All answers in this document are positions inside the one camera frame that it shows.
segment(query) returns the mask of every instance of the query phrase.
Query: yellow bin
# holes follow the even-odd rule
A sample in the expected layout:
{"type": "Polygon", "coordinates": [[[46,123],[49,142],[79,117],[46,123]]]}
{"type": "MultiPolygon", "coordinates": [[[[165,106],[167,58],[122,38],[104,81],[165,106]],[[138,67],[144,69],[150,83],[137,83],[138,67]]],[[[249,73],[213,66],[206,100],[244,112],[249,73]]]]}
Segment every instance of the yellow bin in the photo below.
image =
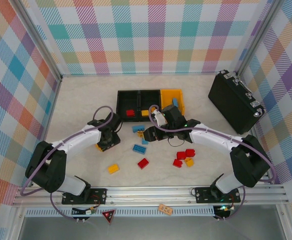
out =
{"type": "Polygon", "coordinates": [[[161,89],[161,108],[173,104],[172,99],[177,99],[178,101],[178,109],[180,110],[181,114],[185,114],[185,105],[184,100],[182,97],[182,90],[181,89],[161,89]]]}

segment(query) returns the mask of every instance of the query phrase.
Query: wooden tag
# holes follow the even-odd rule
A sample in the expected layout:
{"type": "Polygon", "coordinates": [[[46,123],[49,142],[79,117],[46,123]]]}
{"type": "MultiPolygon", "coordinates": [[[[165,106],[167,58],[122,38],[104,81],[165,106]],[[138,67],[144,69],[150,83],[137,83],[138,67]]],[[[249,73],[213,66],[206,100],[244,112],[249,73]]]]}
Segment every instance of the wooden tag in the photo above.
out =
{"type": "Polygon", "coordinates": [[[159,205],[158,210],[161,211],[164,214],[169,215],[169,216],[172,215],[172,211],[173,211],[173,209],[171,207],[168,207],[168,206],[166,206],[164,204],[159,205]]]}

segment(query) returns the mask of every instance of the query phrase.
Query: black sorting tray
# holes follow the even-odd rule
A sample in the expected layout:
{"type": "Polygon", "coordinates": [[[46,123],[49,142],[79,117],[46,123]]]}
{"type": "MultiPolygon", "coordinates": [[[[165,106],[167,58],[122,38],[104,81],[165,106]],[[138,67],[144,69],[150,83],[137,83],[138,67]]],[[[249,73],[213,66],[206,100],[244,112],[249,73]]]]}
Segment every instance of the black sorting tray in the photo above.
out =
{"type": "Polygon", "coordinates": [[[149,116],[142,116],[142,110],[149,110],[150,106],[158,105],[161,111],[160,90],[140,90],[140,115],[141,122],[149,122],[149,116]]]}
{"type": "Polygon", "coordinates": [[[139,122],[140,115],[140,95],[138,90],[118,91],[117,114],[122,122],[139,122]],[[135,116],[127,116],[126,110],[135,111],[135,116]]]}
{"type": "Polygon", "coordinates": [[[141,116],[141,110],[148,110],[151,105],[158,105],[161,110],[160,90],[119,90],[117,95],[117,114],[122,122],[149,122],[149,117],[141,116]],[[135,111],[134,117],[128,117],[126,110],[135,111]]]}

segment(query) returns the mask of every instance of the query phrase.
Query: red lego brick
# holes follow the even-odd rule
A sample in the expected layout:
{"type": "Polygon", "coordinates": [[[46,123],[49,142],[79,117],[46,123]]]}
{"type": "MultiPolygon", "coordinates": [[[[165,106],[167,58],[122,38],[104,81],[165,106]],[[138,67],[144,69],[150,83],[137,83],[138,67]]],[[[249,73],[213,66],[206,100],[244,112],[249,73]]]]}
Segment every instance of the red lego brick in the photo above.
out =
{"type": "Polygon", "coordinates": [[[185,160],[186,159],[186,153],[184,152],[184,151],[179,151],[178,153],[177,153],[177,159],[178,160],[185,160]]]}
{"type": "Polygon", "coordinates": [[[187,157],[194,157],[196,155],[195,150],[194,149],[186,149],[186,155],[187,157]]]}
{"type": "Polygon", "coordinates": [[[145,166],[149,164],[149,161],[147,159],[142,159],[140,162],[138,162],[138,166],[143,169],[145,166]]]}
{"type": "Polygon", "coordinates": [[[175,167],[181,168],[182,161],[181,161],[181,160],[178,160],[178,159],[175,159],[173,165],[174,165],[175,167]]]}
{"type": "Polygon", "coordinates": [[[127,117],[134,117],[135,116],[135,111],[131,110],[126,110],[126,115],[127,117]]]}

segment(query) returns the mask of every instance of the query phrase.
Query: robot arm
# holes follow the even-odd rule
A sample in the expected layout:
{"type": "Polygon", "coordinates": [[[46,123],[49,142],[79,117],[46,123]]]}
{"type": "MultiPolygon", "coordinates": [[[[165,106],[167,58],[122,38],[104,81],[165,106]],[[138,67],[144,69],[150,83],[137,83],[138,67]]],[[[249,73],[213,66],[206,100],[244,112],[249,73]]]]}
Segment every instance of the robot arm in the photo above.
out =
{"type": "Polygon", "coordinates": [[[111,114],[105,120],[92,120],[81,131],[64,140],[53,143],[42,141],[37,144],[26,169],[26,177],[29,178],[47,154],[61,144],[48,158],[50,162],[46,161],[43,164],[32,181],[49,193],[55,191],[66,192],[81,196],[82,202],[85,202],[90,194],[90,184],[79,177],[66,174],[66,164],[77,153],[91,145],[97,145],[98,149],[103,152],[120,143],[117,132],[115,132],[121,123],[117,114],[113,114],[111,121],[107,125],[98,129],[94,128],[108,121],[110,117],[111,114]]]}
{"type": "Polygon", "coordinates": [[[153,116],[157,120],[158,125],[168,131],[152,126],[144,132],[146,141],[160,141],[177,136],[181,140],[202,144],[216,149],[223,154],[230,155],[233,171],[222,174],[210,186],[211,194],[216,200],[240,186],[254,187],[269,169],[269,165],[260,156],[238,143],[248,144],[267,157],[262,146],[254,136],[248,135],[242,138],[228,135],[229,140],[227,140],[222,137],[225,135],[224,133],[210,129],[197,120],[190,119],[187,121],[174,105],[165,107],[162,113],[154,111],[153,116]]]}

